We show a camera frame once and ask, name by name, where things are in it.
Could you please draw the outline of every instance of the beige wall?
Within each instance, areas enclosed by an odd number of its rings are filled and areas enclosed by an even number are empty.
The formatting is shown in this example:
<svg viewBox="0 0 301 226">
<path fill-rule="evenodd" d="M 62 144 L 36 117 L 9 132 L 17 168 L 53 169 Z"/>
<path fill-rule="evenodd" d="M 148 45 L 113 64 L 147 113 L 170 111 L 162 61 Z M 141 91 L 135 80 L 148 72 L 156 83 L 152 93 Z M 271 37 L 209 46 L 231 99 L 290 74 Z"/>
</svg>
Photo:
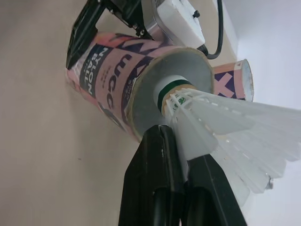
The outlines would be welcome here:
<svg viewBox="0 0 301 226">
<path fill-rule="evenodd" d="M 1 226 L 117 225 L 138 144 L 64 83 L 71 26 L 84 2 L 0 3 Z M 216 11 L 200 12 L 212 50 Z M 99 27 L 128 32 L 109 17 Z M 234 60 L 227 40 L 219 60 Z"/>
</svg>

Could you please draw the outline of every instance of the white wall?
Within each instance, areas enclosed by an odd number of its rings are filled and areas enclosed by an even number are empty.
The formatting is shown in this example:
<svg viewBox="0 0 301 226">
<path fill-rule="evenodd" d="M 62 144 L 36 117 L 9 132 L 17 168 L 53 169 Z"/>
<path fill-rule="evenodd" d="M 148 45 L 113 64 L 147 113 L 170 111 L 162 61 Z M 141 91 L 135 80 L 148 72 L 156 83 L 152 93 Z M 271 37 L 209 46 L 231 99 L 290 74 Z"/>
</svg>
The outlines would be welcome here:
<svg viewBox="0 0 301 226">
<path fill-rule="evenodd" d="M 238 36 L 238 59 L 248 59 L 254 100 L 301 109 L 301 1 L 224 0 Z M 275 189 L 249 199 L 249 225 L 301 225 L 301 162 L 289 163 Z"/>
</svg>

